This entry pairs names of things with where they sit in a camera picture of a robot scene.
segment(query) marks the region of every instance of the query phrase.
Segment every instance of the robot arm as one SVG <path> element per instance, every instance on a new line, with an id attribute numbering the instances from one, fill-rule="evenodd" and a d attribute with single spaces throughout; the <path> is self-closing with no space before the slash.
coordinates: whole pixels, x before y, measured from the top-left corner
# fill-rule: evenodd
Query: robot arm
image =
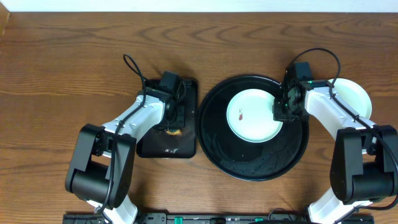
<path id="1" fill-rule="evenodd" d="M 331 83 L 313 80 L 308 63 L 300 62 L 287 68 L 282 85 L 284 97 L 275 99 L 274 119 L 294 122 L 313 115 L 336 141 L 330 170 L 331 188 L 308 207 L 311 222 L 332 224 L 359 205 L 368 206 L 397 194 L 398 180 L 392 159 L 372 133 L 332 99 Z M 337 91 L 332 92 L 346 109 L 358 114 Z M 360 119 L 375 129 L 398 157 L 396 130 Z M 364 163 L 362 154 L 375 155 L 376 159 Z"/>
<path id="2" fill-rule="evenodd" d="M 141 108 L 120 127 L 118 138 L 114 134 L 119 121 L 138 108 L 143 99 L 140 91 L 134 104 L 116 119 L 98 127 L 85 125 L 76 143 L 69 166 L 65 188 L 79 199 L 94 207 L 101 207 L 109 186 L 110 167 L 92 161 L 92 156 L 111 157 L 111 146 L 117 141 L 114 179 L 109 203 L 104 213 L 114 223 L 133 223 L 137 207 L 131 203 L 127 193 L 131 183 L 136 143 L 150 128 L 165 124 L 175 126 L 175 102 L 180 96 L 183 80 L 174 73 L 165 72 L 158 85 L 146 89 L 146 100 Z"/>

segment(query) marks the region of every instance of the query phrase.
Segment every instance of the black round tray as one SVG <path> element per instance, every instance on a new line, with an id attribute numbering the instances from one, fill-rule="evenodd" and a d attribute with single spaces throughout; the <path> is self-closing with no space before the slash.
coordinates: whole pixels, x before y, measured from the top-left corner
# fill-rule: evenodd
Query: black round tray
<path id="1" fill-rule="evenodd" d="M 234 95 L 252 88 L 276 98 L 283 94 L 278 81 L 260 75 L 242 75 L 217 84 L 199 107 L 197 138 L 207 158 L 223 172 L 243 180 L 271 180 L 289 171 L 302 157 L 308 143 L 308 122 L 284 123 L 266 142 L 240 139 L 229 128 L 226 109 Z"/>

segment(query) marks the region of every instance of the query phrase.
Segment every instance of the wooden table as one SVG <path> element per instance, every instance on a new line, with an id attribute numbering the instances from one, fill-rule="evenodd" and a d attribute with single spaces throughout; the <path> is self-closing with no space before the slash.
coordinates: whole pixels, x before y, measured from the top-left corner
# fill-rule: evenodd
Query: wooden table
<path id="1" fill-rule="evenodd" d="M 397 14 L 12 13 L 0 43 L 0 222 L 60 223 L 64 213 L 93 211 L 65 190 L 65 175 L 80 128 L 115 118 L 141 87 L 123 53 L 148 78 L 164 70 L 196 78 L 201 101 L 240 73 L 282 81 L 290 60 L 311 47 L 334 51 L 341 77 L 369 93 L 371 119 L 398 128 Z M 335 74 L 324 52 L 302 60 L 316 78 Z M 301 161 L 266 182 L 227 176 L 200 147 L 192 159 L 136 157 L 129 196 L 145 212 L 301 210 L 330 187 L 333 147 L 312 118 Z M 371 214 L 393 223 L 397 211 Z"/>

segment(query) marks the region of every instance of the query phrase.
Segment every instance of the black cable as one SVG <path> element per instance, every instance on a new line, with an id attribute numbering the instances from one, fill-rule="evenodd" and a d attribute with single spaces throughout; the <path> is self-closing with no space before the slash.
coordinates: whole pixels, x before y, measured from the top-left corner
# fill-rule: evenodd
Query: black cable
<path id="1" fill-rule="evenodd" d="M 351 112 L 348 108 L 346 108 L 340 101 L 338 101 L 338 100 L 336 99 L 336 95 L 333 94 L 333 87 L 334 87 L 334 84 L 335 84 L 335 82 L 336 82 L 336 80 L 337 80 L 337 78 L 338 78 L 338 75 L 340 74 L 340 71 L 341 71 L 341 64 L 340 64 L 340 60 L 338 59 L 338 57 L 337 57 L 332 51 L 330 51 L 330 50 L 328 50 L 328 49 L 320 48 L 320 47 L 308 49 L 308 50 L 306 50 L 306 51 L 304 51 L 304 52 L 298 54 L 298 55 L 289 63 L 289 66 L 291 66 L 301 55 L 303 55 L 303 54 L 305 54 L 305 53 L 307 53 L 307 52 L 314 51 L 314 50 L 321 50 L 321 51 L 324 51 L 324 52 L 328 52 L 329 54 L 331 54 L 331 55 L 336 59 L 338 69 L 337 69 L 337 73 L 336 73 L 336 75 L 335 75 L 335 77 L 334 77 L 334 79 L 333 79 L 333 81 L 332 81 L 332 83 L 331 83 L 331 86 L 329 87 L 329 94 L 330 94 L 331 98 L 332 98 L 343 110 L 345 110 L 351 117 L 353 117 L 354 121 L 357 121 L 359 124 L 362 124 L 367 130 L 369 130 L 369 131 L 372 133 L 372 135 L 382 144 L 383 149 L 384 149 L 385 151 L 387 151 L 388 155 L 389 155 L 390 158 L 392 159 L 392 161 L 393 161 L 393 163 L 394 163 L 395 172 L 398 174 L 398 161 L 397 161 L 397 158 L 394 157 L 394 154 L 393 154 L 392 150 L 391 150 L 390 147 L 387 145 L 387 143 L 383 140 L 383 138 L 380 137 L 380 135 L 379 135 L 373 128 L 371 128 L 368 124 L 366 124 L 364 121 L 362 121 L 362 120 L 359 118 L 359 117 L 360 117 L 359 114 L 355 115 L 354 113 L 352 113 L 352 112 Z M 347 213 L 344 217 L 341 217 L 340 219 L 336 220 L 335 223 L 337 224 L 337 223 L 339 223 L 339 222 L 342 222 L 342 221 L 345 220 L 346 218 L 350 217 L 353 213 L 358 212 L 359 209 L 361 209 L 361 208 L 362 208 L 362 209 L 368 209 L 368 210 L 379 210 L 379 211 L 381 211 L 381 210 L 392 209 L 392 208 L 394 208 L 394 207 L 397 205 L 397 203 L 398 203 L 398 195 L 396 195 L 394 201 L 391 202 L 391 204 L 389 204 L 389 205 L 387 205 L 387 206 L 384 206 L 384 207 L 373 207 L 373 206 L 358 205 L 358 206 L 354 207 L 354 208 L 353 208 L 349 213 Z"/>
<path id="2" fill-rule="evenodd" d="M 108 222 L 108 224 L 112 224 L 112 220 L 103 212 L 102 213 L 102 217 L 104 217 L 104 219 Z"/>
<path id="3" fill-rule="evenodd" d="M 286 209 L 284 208 L 274 208 L 269 214 L 268 214 L 268 220 L 271 220 L 271 216 L 276 210 L 282 210 L 286 212 Z M 293 221 L 293 218 L 290 216 L 290 214 L 287 214 L 289 216 L 290 221 Z"/>
<path id="4" fill-rule="evenodd" d="M 126 60 L 126 57 L 134 64 L 135 68 L 134 69 L 129 62 Z M 102 204 L 101 207 L 97 207 L 95 208 L 95 213 L 98 214 L 102 214 L 102 216 L 105 217 L 104 214 L 104 209 L 106 208 L 107 204 L 109 203 L 110 197 L 111 197 L 111 191 L 112 191 L 112 187 L 113 187 L 113 178 L 114 178 L 114 164 L 115 164 L 115 153 L 116 150 L 118 149 L 118 144 L 117 144 L 117 139 L 118 139 L 118 134 L 120 131 L 120 128 L 123 127 L 124 123 L 127 121 L 127 119 L 129 119 L 135 112 L 137 112 L 140 108 L 142 108 L 145 104 L 146 101 L 146 86 L 145 86 L 145 77 L 142 75 L 141 71 L 139 70 L 139 67 L 137 65 L 137 63 L 132 59 L 132 57 L 130 55 L 124 54 L 123 55 L 123 60 L 126 63 L 126 65 L 137 75 L 140 76 L 141 78 L 141 82 L 142 82 L 142 102 L 140 103 L 140 105 L 134 109 L 132 112 L 130 112 L 127 116 L 125 116 L 122 120 L 119 121 L 118 126 L 116 127 L 116 130 L 113 134 L 113 141 L 112 141 L 112 148 L 111 148 L 111 170 L 109 173 L 109 185 L 108 185 L 108 190 L 106 192 L 106 196 L 105 196 L 105 201 Z"/>

